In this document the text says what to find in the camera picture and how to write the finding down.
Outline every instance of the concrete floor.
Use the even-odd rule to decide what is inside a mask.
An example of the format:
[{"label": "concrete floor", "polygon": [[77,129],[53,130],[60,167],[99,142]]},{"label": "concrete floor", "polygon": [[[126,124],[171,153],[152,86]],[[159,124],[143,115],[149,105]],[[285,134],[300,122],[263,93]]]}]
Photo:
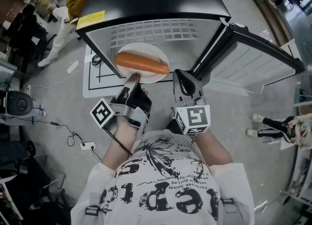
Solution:
[{"label": "concrete floor", "polygon": [[[232,21],[247,25],[249,30],[272,40],[269,28],[252,0],[223,0],[233,16]],[[53,30],[59,24],[52,24]],[[83,60],[85,43],[77,41],[71,34],[69,44],[59,58],[43,71],[35,73],[29,80],[31,85],[48,86],[63,81],[67,68],[75,60]],[[41,101],[48,113],[43,121],[65,124],[80,134],[84,141],[94,141],[99,155],[105,153],[110,137],[92,120],[89,111],[99,98],[85,99],[82,96],[82,68],[64,83],[48,89],[34,87],[32,96]],[[280,190],[285,188],[293,164],[294,148],[281,151],[279,144],[266,145],[260,139],[250,139],[245,135],[247,128],[257,128],[250,120],[252,113],[283,118],[294,114],[293,93],[297,78],[290,78],[264,88],[261,95],[244,97],[235,94],[205,90],[207,103],[211,105],[211,130],[230,152],[235,162],[243,163],[253,191],[255,206],[268,200],[273,201]],[[170,107],[174,102],[171,91],[151,92],[153,102],[148,130],[164,128],[169,120]],[[65,172],[64,188],[73,202],[77,199],[95,161],[88,151],[79,146],[67,146],[66,128],[36,123],[25,127],[28,137],[39,150],[48,155],[48,166],[53,174]],[[269,224],[274,209],[267,209],[256,215],[257,224]]]}]

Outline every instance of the yellow warning label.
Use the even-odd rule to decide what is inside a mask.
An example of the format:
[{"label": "yellow warning label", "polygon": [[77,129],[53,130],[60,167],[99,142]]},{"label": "yellow warning label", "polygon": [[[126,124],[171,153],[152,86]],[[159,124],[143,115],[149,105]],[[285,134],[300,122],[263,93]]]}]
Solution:
[{"label": "yellow warning label", "polygon": [[77,28],[84,28],[96,23],[100,23],[104,21],[105,10],[87,15],[85,17],[80,17],[78,20]]}]

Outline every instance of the open door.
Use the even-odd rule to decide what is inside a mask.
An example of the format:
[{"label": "open door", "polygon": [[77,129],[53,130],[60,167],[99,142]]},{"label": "open door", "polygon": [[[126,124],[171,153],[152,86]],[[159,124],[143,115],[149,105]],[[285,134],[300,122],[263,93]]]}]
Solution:
[{"label": "open door", "polygon": [[239,24],[222,24],[192,72],[203,86],[241,95],[305,71],[299,58],[249,32]]}]

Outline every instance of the white plate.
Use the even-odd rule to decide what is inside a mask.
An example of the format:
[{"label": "white plate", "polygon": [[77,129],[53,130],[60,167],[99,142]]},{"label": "white plate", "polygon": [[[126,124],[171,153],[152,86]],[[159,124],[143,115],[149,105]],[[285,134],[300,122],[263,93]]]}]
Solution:
[{"label": "white plate", "polygon": [[[120,52],[127,52],[131,54],[145,56],[150,59],[163,62],[167,64],[169,67],[169,61],[166,55],[159,48],[148,43],[144,43],[144,42],[129,43],[125,45],[124,47],[122,47],[119,50],[119,53]],[[141,75],[140,83],[155,83],[157,81],[160,81],[166,76],[166,75],[155,74],[155,73],[146,72],[146,71],[142,71],[138,69],[122,67],[118,65],[117,65],[117,68],[119,69],[120,73],[124,75],[126,78],[129,78],[134,73],[140,74]]]}]

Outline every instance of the hot dog sausage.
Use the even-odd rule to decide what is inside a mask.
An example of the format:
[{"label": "hot dog sausage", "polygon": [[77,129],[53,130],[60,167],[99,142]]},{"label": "hot dog sausage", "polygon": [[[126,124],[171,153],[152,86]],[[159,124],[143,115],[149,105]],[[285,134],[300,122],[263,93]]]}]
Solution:
[{"label": "hot dog sausage", "polygon": [[170,72],[168,66],[163,62],[126,52],[120,52],[116,55],[115,64],[161,75],[167,75]]}]

